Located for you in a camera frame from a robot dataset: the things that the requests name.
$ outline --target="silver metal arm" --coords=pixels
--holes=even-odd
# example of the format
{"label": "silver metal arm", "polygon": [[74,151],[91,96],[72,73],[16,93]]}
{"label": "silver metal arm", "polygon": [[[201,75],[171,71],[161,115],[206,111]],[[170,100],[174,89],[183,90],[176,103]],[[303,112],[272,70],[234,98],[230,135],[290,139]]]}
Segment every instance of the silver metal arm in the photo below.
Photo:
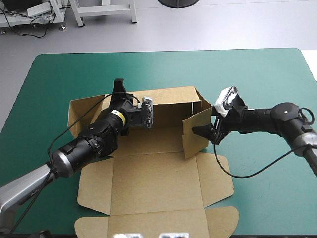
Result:
{"label": "silver metal arm", "polygon": [[[0,187],[0,233],[10,232],[16,210],[35,194],[49,172],[50,168],[45,164]],[[54,173],[51,173],[48,182],[55,179]]]}
{"label": "silver metal arm", "polygon": [[[290,144],[291,148],[296,148],[297,146],[301,145],[317,145],[317,133],[312,130],[312,132],[304,133],[298,136],[293,143]],[[297,156],[304,157],[315,173],[317,177],[317,149],[316,148],[309,148],[306,149],[299,149],[294,152]]]}

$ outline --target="cardboard panel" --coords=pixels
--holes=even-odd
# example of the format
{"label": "cardboard panel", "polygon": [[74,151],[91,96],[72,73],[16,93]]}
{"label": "cardboard panel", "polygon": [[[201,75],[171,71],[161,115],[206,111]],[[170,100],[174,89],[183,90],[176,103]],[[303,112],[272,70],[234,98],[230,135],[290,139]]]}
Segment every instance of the cardboard panel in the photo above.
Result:
{"label": "cardboard panel", "polygon": [[109,217],[82,217],[75,222],[78,238],[107,238]]}
{"label": "cardboard panel", "polygon": [[180,152],[182,134],[182,127],[130,130],[129,136],[118,137],[118,149],[112,156]]}
{"label": "cardboard panel", "polygon": [[191,238],[229,238],[238,225],[235,207],[193,209],[110,217],[85,217],[75,223],[78,238],[112,238],[119,233],[141,233],[158,238],[166,232],[188,232]]}
{"label": "cardboard panel", "polygon": [[[227,159],[224,156],[218,156],[218,158],[226,170],[229,171]],[[222,171],[214,154],[197,153],[196,161],[204,207],[233,194],[232,178]]]}
{"label": "cardboard panel", "polygon": [[80,175],[78,204],[110,215],[112,177],[113,158],[87,165]]}
{"label": "cardboard panel", "polygon": [[111,215],[203,208],[196,158],[183,153],[115,157]]}
{"label": "cardboard panel", "polygon": [[211,108],[211,104],[205,98],[203,98],[203,96],[198,92],[198,90],[196,90],[196,93],[202,102],[202,111]]}
{"label": "cardboard panel", "polygon": [[111,216],[108,238],[119,233],[141,233],[144,238],[159,238],[166,232],[188,232],[191,238],[209,238],[204,210]]}
{"label": "cardboard panel", "polygon": [[[101,100],[104,95],[98,95],[90,98],[83,98],[70,101],[69,111],[68,111],[68,126],[75,122],[80,116],[82,116],[90,107],[92,107],[96,102]],[[74,137],[81,132],[81,130],[91,123],[91,118],[96,112],[100,112],[102,107],[102,102],[96,105],[84,118],[82,118],[70,132]]]}
{"label": "cardboard panel", "polygon": [[[152,98],[153,104],[175,104],[175,103],[191,103],[199,102],[200,99],[196,93],[194,86],[178,87],[178,88],[164,88],[145,91],[129,92],[136,96],[140,102],[142,97],[148,96]],[[110,98],[107,98],[103,102],[102,110],[107,109],[110,105]]]}
{"label": "cardboard panel", "polygon": [[185,158],[190,158],[198,151],[208,146],[208,140],[195,135],[192,131],[194,126],[202,126],[209,124],[211,120],[211,108],[197,113],[190,118],[183,121],[183,147],[185,152]]}
{"label": "cardboard panel", "polygon": [[236,229],[239,212],[235,207],[219,207],[206,210],[210,238],[229,238]]}

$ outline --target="brown cardboard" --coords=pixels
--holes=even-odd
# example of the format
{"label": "brown cardboard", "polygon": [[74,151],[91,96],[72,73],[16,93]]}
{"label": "brown cardboard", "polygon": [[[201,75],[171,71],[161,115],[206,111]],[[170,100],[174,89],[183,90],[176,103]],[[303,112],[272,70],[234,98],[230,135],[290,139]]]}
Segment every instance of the brown cardboard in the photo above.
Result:
{"label": "brown cardboard", "polygon": [[[152,97],[154,127],[131,128],[128,137],[119,137],[114,158],[82,170],[78,203],[111,216],[79,219],[75,224],[78,237],[142,233],[145,238],[158,238],[164,232],[229,237],[238,222],[237,210],[204,208],[233,194],[232,179],[213,154],[199,152],[208,141],[191,131],[210,122],[210,104],[194,87],[132,93],[139,99]],[[72,101],[69,124],[104,96]],[[72,134],[76,136],[100,118],[109,102],[110,98],[100,102]],[[228,170],[226,158],[219,158]]]}
{"label": "brown cardboard", "polygon": [[235,207],[182,210],[157,213],[84,217],[75,223],[79,238],[112,238],[119,233],[140,233],[159,238],[161,233],[187,232],[191,238],[228,238],[237,227]]}
{"label": "brown cardboard", "polygon": [[[141,127],[131,128],[129,137],[119,137],[119,149],[112,155],[136,155],[184,151],[186,158],[205,148],[208,141],[192,133],[189,127],[208,124],[211,116],[211,105],[200,96],[195,87],[179,87],[131,92],[140,100],[149,96],[154,103],[154,128],[150,131]],[[105,95],[72,100],[69,106],[68,125],[71,125],[88,108]],[[93,123],[109,107],[110,97],[100,102],[70,131],[74,137],[89,124]],[[184,135],[183,141],[178,135]]]}

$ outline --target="white table frame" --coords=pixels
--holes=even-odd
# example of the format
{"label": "white table frame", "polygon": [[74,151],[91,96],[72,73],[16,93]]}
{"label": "white table frame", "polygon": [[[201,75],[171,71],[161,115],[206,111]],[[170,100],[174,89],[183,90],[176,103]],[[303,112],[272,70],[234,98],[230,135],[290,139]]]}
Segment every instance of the white table frame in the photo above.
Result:
{"label": "white table frame", "polygon": [[80,7],[77,0],[69,0],[78,26],[84,26],[85,16],[105,16],[115,14],[131,14],[132,23],[137,22],[137,14],[134,0],[129,0],[126,5],[111,5],[111,0],[102,0],[101,6]]}

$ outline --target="power strip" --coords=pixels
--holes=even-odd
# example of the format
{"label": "power strip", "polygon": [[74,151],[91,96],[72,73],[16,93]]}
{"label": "power strip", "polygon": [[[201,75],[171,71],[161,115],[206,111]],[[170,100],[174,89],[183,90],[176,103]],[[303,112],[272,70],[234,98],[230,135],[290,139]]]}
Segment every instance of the power strip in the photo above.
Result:
{"label": "power strip", "polygon": [[28,9],[28,16],[33,17],[51,11],[50,3],[42,3],[40,5]]}

